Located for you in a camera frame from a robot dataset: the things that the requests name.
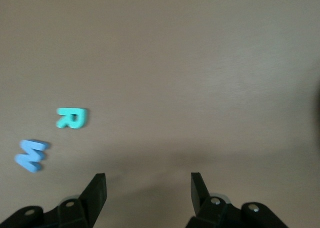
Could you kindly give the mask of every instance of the table surface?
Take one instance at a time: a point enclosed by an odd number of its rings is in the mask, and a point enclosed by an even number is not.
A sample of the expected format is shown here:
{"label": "table surface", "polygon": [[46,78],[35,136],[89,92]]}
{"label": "table surface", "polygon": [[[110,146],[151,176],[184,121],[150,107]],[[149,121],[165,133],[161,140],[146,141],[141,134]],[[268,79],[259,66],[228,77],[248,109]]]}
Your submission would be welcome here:
{"label": "table surface", "polygon": [[[320,0],[0,0],[0,220],[105,172],[99,227],[185,227],[190,174],[320,222]],[[56,127],[59,107],[88,110]],[[14,161],[50,143],[43,170]]]}

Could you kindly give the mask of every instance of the beige surface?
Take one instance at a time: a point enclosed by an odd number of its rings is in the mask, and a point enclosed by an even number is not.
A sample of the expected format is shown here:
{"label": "beige surface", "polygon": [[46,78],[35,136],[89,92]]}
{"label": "beige surface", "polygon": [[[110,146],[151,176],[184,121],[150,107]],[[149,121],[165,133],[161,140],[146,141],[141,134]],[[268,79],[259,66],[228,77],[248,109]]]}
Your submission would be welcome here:
{"label": "beige surface", "polygon": [[[0,0],[0,220],[105,172],[98,227],[185,227],[190,172],[317,227],[320,0]],[[58,107],[89,109],[58,129]],[[51,143],[37,174],[22,139]]]}

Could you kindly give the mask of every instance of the gray tabletop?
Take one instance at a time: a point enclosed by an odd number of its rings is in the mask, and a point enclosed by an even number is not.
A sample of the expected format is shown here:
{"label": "gray tabletop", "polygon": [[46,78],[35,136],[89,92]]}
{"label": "gray tabletop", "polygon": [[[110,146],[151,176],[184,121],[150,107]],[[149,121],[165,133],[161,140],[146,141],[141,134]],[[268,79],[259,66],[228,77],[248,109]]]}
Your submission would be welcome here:
{"label": "gray tabletop", "polygon": [[[289,227],[320,213],[320,0],[0,0],[0,220],[105,172],[95,227],[185,227],[190,173]],[[81,129],[56,110],[88,110]],[[43,169],[14,157],[48,142]]]}

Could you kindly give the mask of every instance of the black mechanical part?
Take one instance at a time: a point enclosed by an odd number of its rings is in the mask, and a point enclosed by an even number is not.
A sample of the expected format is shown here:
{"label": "black mechanical part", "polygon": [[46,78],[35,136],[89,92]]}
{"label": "black mechanical part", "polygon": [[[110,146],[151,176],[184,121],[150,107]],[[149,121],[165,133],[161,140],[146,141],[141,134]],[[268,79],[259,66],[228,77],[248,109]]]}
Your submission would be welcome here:
{"label": "black mechanical part", "polygon": [[21,208],[0,228],[92,228],[106,199],[106,176],[96,174],[79,198],[66,200],[47,213],[40,206]]}
{"label": "black mechanical part", "polygon": [[241,209],[218,196],[210,196],[200,173],[191,174],[195,211],[186,228],[288,228],[267,206],[249,202]]}

